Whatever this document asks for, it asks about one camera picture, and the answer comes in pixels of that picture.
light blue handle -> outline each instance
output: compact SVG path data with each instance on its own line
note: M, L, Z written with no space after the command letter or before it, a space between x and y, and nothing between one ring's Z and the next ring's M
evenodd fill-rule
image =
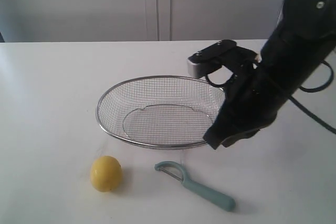
M182 185L188 190L200 195L204 199L209 200L210 202L219 206L225 211L233 211L235 209L236 202L230 196L227 196L214 189L197 183L190 178L184 178Z
M188 172L182 165L173 161L163 161L155 165L155 170L160 170L160 167L162 166L170 166L179 169L183 177L181 183L185 188L200 195L202 198L209 200L223 210L233 211L236 207L236 202L232 197L222 194L190 179Z

lemon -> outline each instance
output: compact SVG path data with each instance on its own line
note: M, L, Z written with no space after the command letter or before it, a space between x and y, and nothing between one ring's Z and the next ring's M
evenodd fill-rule
M98 191L116 189L122 181L122 170L118 160L111 156L96 159L91 167L90 181Z

metal rim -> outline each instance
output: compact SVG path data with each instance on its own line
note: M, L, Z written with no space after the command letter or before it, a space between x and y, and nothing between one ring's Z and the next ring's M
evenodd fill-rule
M123 142L126 142L128 144L131 145L135 145L135 146L139 146L139 147L144 147L144 148L151 148L151 149L157 149L157 150L182 150L182 149L189 149L189 148L195 148L198 146L202 146L205 145L206 142L205 141L199 141L199 142L195 142L192 144L172 144L172 145L158 145L158 144L145 144L145 143L140 143L137 142L135 140L131 140L131 139L127 139L125 137L113 134L112 132L110 132L109 130L107 130L101 123L100 119L99 119L99 107L100 104L102 102L102 100L105 98L105 96L110 93L112 90L114 90L115 88L124 85L126 83L129 82L134 82L134 81L140 81L140 80L146 80L146 79L160 79L160 78L172 78L172 79L184 79L184 80L191 80L191 81L198 81L198 82L203 82L208 84L206 81L204 80L199 80L199 79L195 79L195 78L191 78L191 77L185 77L185 76L172 76L172 75L165 75L165 76L146 76L146 77L138 77L138 78L134 78L134 79L130 79L127 81L122 81L114 86L112 86L111 88L109 88L99 99L97 107L96 107L96 120L99 124L99 126L101 127L101 129L103 131L105 131L107 134L109 134L110 136L116 137L120 140L122 140Z

screw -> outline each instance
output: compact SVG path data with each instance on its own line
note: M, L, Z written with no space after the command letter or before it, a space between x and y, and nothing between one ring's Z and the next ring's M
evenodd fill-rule
M324 8L324 2L322 2L322 1L318 2L317 5L316 5L316 8L317 8L317 9L322 9L322 8Z

cabinet door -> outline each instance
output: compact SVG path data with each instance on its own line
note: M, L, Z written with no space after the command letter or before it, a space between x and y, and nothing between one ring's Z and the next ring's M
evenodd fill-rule
M156 0L10 0L12 41L157 40Z
M265 39L277 24L282 0L170 0L170 3L172 40Z

